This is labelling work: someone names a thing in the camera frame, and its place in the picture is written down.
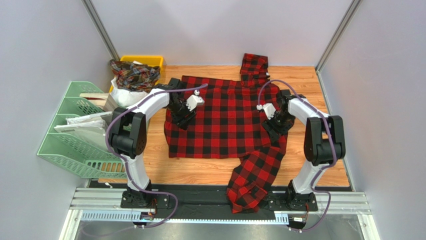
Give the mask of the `red black plaid shirt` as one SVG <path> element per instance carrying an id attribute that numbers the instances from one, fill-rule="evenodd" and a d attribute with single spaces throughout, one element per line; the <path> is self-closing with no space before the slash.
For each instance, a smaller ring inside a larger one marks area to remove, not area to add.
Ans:
<path id="1" fill-rule="evenodd" d="M 165 114 L 164 134 L 170 158 L 239 158 L 226 197 L 232 213 L 256 213 L 267 195 L 286 154 L 287 137 L 271 142 L 262 124 L 258 103 L 275 103 L 280 88 L 269 82 L 269 62 L 263 55 L 243 56 L 240 80 L 181 77 L 186 89 L 199 87 L 204 105 L 196 108 L 187 129 L 179 128 L 172 113 Z"/>

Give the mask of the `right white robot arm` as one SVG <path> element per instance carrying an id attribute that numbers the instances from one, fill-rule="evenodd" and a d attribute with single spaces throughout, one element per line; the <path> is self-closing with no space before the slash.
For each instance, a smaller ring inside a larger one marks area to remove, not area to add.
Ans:
<path id="1" fill-rule="evenodd" d="M 265 113 L 263 128 L 275 143 L 286 135 L 294 120 L 305 125 L 303 152 L 305 162 L 298 175 L 289 182 L 285 204 L 298 210 L 314 201 L 314 189 L 326 169 L 333 167 L 346 154 L 343 119 L 314 107 L 305 96 L 281 90 L 276 95 L 279 109 L 272 103 L 258 103 L 258 111 Z"/>

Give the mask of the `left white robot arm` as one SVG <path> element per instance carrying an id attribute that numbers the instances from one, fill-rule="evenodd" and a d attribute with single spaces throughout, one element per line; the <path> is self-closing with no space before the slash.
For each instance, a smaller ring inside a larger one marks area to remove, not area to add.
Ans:
<path id="1" fill-rule="evenodd" d="M 148 142 L 148 123 L 161 109 L 171 112 L 172 122 L 187 130 L 196 116 L 196 107 L 204 104 L 200 90 L 207 87 L 185 88 L 181 80 L 172 78 L 168 84 L 155 85 L 150 93 L 137 103 L 117 107 L 106 130 L 107 149 L 121 158 L 127 175 L 127 189 L 123 192 L 125 205 L 148 205 L 154 201 L 145 164 L 144 151 Z"/>

